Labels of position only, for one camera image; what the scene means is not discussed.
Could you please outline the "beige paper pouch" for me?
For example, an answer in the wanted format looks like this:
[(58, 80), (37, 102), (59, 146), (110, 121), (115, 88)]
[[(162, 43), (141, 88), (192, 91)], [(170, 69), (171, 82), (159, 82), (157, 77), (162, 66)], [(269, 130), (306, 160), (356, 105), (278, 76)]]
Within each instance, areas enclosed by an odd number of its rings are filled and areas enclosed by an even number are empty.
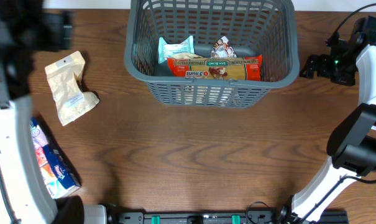
[(75, 121), (99, 103), (99, 98), (93, 92), (83, 92), (79, 86), (84, 67), (85, 60), (79, 51), (45, 67), (62, 126)]

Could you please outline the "grey plastic basket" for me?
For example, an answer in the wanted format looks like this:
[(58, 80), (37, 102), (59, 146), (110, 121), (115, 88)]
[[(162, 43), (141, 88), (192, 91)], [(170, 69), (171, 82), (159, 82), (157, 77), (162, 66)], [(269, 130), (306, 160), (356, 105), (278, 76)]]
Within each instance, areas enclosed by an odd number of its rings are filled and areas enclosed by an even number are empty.
[[(175, 77), (158, 61), (158, 42), (193, 38), (195, 53), (210, 57), (227, 37), (238, 57), (261, 55), (258, 81)], [(270, 90), (293, 83), (299, 73), (295, 9), (290, 0), (132, 1), (124, 64), (166, 105), (248, 108)]]

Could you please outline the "teal snack packet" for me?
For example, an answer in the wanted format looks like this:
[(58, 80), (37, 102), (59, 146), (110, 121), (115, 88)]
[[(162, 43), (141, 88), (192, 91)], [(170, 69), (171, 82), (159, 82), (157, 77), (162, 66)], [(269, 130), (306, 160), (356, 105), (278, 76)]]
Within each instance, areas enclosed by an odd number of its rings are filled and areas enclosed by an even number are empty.
[(180, 44), (168, 44), (163, 37), (158, 40), (158, 63), (164, 63), (167, 58), (180, 53), (194, 53), (194, 38), (189, 36)]

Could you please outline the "red spaghetti packet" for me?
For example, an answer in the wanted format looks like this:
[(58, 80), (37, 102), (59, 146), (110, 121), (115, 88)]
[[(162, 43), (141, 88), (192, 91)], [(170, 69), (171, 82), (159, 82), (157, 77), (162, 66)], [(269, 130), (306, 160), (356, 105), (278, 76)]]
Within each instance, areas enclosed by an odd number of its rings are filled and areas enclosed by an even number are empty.
[(261, 81), (262, 55), (242, 58), (167, 58), (175, 77)]

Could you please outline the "colourful tissue multipack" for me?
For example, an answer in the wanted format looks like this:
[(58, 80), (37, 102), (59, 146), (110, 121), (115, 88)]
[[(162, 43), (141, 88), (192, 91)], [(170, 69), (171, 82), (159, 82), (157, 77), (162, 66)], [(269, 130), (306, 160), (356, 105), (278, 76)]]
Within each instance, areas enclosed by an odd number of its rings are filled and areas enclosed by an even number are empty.
[(58, 199), (77, 191), (81, 187), (80, 181), (34, 117), (30, 119), (30, 133), (40, 172), (50, 196)]

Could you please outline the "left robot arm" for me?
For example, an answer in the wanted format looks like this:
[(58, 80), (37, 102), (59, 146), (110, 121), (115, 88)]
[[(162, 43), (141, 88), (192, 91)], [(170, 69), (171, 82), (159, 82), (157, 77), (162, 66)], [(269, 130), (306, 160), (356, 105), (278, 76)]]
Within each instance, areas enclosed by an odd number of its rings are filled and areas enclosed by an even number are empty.
[(103, 205), (78, 196), (53, 199), (30, 135), (29, 75), (34, 53), (70, 46), (70, 13), (47, 13), (42, 1), (0, 1), (0, 223), (106, 223)]

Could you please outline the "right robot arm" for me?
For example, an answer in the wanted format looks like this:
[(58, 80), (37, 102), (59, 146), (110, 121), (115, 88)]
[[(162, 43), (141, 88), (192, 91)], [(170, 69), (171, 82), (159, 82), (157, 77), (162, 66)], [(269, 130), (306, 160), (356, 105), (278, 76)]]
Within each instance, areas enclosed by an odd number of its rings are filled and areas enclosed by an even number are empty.
[(351, 37), (335, 31), (328, 55), (312, 55), (300, 76), (329, 78), (345, 86), (359, 84), (357, 108), (331, 133), (328, 158), (311, 182), (292, 195), (274, 223), (316, 223), (326, 207), (354, 182), (376, 184), (364, 177), (376, 172), (376, 17), (356, 20)]

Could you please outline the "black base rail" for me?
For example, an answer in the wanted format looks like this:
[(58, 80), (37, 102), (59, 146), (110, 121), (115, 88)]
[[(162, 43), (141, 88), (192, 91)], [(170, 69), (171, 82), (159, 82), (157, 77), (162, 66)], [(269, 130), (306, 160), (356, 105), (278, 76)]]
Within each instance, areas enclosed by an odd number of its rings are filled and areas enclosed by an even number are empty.
[(118, 224), (269, 224), (272, 210), (251, 210), (229, 213), (142, 213), (125, 212), (111, 215), (109, 223)]

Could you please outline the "brown white snack bag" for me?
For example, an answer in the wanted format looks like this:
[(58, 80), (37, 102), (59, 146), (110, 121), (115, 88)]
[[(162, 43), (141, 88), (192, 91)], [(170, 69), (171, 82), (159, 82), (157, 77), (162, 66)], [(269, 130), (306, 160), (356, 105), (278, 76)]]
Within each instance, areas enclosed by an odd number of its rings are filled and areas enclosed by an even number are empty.
[(222, 36), (213, 46), (211, 58), (234, 58), (237, 57), (234, 49), (226, 36)]

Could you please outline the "brown Panners snack bag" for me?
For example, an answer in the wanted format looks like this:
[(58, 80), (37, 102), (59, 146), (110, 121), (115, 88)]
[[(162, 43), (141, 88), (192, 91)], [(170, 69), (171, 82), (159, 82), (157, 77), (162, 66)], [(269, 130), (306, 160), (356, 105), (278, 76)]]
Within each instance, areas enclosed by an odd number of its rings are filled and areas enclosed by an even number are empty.
[(183, 53), (173, 54), (171, 58), (175, 60), (184, 60), (184, 59), (201, 58), (201, 56), (193, 54), (193, 53), (189, 53), (189, 52), (183, 52)]

